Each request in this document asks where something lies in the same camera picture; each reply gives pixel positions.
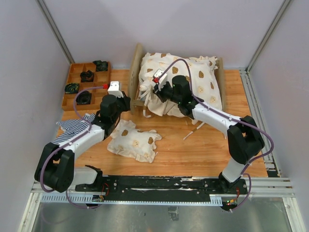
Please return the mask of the wooden pet bed frame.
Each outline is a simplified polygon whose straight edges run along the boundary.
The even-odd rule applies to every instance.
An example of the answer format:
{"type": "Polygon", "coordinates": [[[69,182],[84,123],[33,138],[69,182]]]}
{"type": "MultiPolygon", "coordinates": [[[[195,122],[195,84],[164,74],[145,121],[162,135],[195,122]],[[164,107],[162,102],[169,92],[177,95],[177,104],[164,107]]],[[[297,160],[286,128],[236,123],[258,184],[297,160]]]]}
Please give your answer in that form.
{"type": "MultiPolygon", "coordinates": [[[[130,113],[132,115],[135,114],[137,107],[143,107],[144,102],[138,100],[139,93],[139,73],[140,73],[140,65],[141,60],[145,56],[146,50],[143,48],[141,43],[137,43],[133,55],[133,59],[131,62],[129,74],[128,74],[128,86],[127,86],[127,96],[131,98],[130,101],[130,113]]],[[[226,102],[226,90],[225,90],[225,72],[224,72],[224,63],[221,57],[216,61],[217,69],[214,71],[216,81],[219,87],[221,102],[223,111],[227,110],[227,102],[226,102]]]]}

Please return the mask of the large bear print cushion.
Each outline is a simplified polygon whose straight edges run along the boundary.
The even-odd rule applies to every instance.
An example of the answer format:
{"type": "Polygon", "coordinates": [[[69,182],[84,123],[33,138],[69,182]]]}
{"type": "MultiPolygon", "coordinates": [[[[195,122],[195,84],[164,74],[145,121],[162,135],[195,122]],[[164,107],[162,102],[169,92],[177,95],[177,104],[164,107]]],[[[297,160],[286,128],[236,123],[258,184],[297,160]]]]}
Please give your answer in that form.
{"type": "Polygon", "coordinates": [[[218,58],[181,58],[170,53],[147,53],[141,61],[139,98],[144,109],[158,115],[192,117],[195,98],[223,110],[215,76],[218,58]]]}

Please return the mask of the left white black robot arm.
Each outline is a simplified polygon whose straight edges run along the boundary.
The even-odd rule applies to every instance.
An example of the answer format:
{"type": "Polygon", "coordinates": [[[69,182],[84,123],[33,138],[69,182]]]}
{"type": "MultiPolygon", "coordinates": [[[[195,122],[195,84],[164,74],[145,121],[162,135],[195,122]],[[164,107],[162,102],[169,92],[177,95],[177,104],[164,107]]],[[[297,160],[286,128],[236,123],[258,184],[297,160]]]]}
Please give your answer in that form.
{"type": "Polygon", "coordinates": [[[71,129],[64,132],[61,143],[49,142],[43,148],[34,178],[45,192],[65,192],[75,176],[75,160],[93,145],[110,136],[123,112],[130,111],[130,97],[124,91],[105,95],[93,120],[82,117],[76,135],[71,129]]]}

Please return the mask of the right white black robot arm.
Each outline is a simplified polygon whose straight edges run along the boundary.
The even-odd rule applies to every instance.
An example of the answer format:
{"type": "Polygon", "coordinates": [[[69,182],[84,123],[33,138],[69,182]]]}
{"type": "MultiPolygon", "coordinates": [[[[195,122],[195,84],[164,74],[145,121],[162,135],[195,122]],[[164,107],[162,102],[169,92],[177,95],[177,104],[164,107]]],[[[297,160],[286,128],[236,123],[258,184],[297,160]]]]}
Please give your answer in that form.
{"type": "Polygon", "coordinates": [[[173,77],[171,82],[155,77],[152,84],[153,93],[162,102],[176,103],[184,116],[206,123],[227,137],[231,158],[219,174],[218,183],[223,193],[232,192],[245,165],[265,146],[255,120],[251,116],[241,118],[229,115],[206,105],[202,99],[193,96],[189,81],[183,75],[173,77]]]}

